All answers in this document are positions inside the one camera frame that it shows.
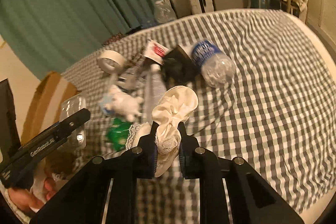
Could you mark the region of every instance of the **clear plastic container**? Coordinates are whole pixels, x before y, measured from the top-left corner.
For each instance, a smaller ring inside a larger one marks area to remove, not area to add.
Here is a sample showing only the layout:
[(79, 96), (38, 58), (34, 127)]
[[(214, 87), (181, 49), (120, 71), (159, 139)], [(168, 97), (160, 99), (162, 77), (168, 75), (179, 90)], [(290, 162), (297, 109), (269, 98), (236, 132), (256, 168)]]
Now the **clear plastic container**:
[(151, 65), (151, 73), (152, 73), (152, 109), (154, 109), (159, 101), (163, 98), (164, 94), (167, 91), (166, 85), (161, 77), (161, 68), (158, 64)]
[[(63, 121), (72, 114), (86, 108), (86, 98), (83, 93), (75, 95), (61, 104), (61, 113), (59, 116), (59, 121)], [(75, 129), (71, 135), (68, 137), (66, 143), (61, 145), (58, 150), (60, 151), (74, 151), (78, 149), (83, 149), (86, 146), (86, 132), (85, 125), (80, 126)]]
[(228, 83), (236, 73), (233, 61), (208, 40), (194, 46), (192, 60), (201, 69), (207, 84), (214, 88)]
[(154, 17), (157, 23), (163, 24), (175, 20), (176, 15), (172, 7), (164, 0), (155, 2)]

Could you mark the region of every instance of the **green plastic bag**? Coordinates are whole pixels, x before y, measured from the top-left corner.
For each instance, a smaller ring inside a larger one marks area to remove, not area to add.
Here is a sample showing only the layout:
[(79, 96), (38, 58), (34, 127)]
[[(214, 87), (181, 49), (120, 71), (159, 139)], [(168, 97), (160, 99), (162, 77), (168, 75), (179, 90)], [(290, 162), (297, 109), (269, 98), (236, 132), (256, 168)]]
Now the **green plastic bag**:
[(124, 122), (119, 118), (114, 118), (112, 126), (108, 129), (106, 137), (117, 152), (125, 148), (131, 125), (132, 123), (130, 122)]

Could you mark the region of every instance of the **checkered bedsheet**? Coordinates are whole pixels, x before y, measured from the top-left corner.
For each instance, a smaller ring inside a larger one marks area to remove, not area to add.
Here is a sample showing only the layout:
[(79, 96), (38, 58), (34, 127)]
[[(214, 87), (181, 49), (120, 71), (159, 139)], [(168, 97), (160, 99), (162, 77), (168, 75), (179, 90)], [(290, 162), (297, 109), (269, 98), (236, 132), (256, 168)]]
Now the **checkered bedsheet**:
[[(298, 213), (335, 185), (336, 85), (310, 40), (285, 13), (194, 15), (105, 49), (129, 58), (147, 38), (168, 48), (207, 38), (236, 64), (229, 88), (211, 88), (200, 76), (188, 84), (199, 105), (186, 129), (201, 146), (226, 159), (243, 157)], [(63, 74), (86, 92), (91, 111), (79, 167), (92, 156), (115, 155), (105, 138), (110, 118), (97, 105), (108, 83), (96, 63), (101, 51)], [(143, 90), (136, 94), (143, 96)], [(177, 158), (163, 176), (138, 180), (137, 208), (139, 223), (198, 223), (199, 183), (181, 177)]]

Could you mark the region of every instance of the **clutter on desk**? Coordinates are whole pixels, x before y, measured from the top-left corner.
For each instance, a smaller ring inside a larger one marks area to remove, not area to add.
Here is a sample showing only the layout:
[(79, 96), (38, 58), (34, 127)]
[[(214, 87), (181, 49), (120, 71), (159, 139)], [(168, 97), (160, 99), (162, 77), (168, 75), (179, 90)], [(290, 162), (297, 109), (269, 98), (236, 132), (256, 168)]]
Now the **clutter on desk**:
[(214, 88), (232, 80), (236, 73), (233, 61), (208, 40), (196, 43), (192, 50), (192, 61), (201, 70), (207, 84)]
[(112, 143), (115, 151), (119, 152), (125, 148), (131, 125), (130, 122), (122, 121), (120, 118), (113, 119), (112, 125), (107, 130), (106, 137), (108, 142)]
[(163, 24), (177, 19), (173, 8), (166, 0), (158, 0), (154, 4), (154, 17), (157, 23)]

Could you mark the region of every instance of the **red and white package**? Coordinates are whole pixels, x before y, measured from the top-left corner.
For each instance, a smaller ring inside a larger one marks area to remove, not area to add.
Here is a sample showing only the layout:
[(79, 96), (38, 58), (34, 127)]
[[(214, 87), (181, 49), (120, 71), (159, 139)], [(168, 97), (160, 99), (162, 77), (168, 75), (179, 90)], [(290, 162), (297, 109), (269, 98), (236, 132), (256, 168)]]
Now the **red and white package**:
[(168, 53), (169, 49), (152, 39), (148, 39), (147, 41), (148, 43), (143, 56), (150, 58), (162, 65), (162, 58)]

